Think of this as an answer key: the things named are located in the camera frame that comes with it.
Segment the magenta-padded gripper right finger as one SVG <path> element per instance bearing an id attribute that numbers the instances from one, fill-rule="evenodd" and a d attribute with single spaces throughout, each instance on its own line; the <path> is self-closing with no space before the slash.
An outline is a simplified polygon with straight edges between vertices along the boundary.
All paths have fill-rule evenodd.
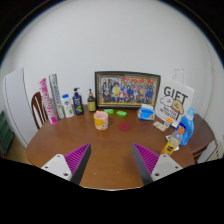
<path id="1" fill-rule="evenodd" d="M 170 156 L 166 154 L 158 155 L 136 143 L 132 145 L 132 154 L 144 185 L 182 169 Z"/>

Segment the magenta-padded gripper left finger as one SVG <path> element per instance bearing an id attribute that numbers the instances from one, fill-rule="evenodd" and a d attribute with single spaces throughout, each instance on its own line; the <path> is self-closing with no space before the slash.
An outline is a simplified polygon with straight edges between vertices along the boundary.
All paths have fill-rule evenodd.
<path id="1" fill-rule="evenodd" d="M 42 169 L 79 185 L 90 155 L 91 145 L 87 143 L 66 155 L 56 154 Z"/>

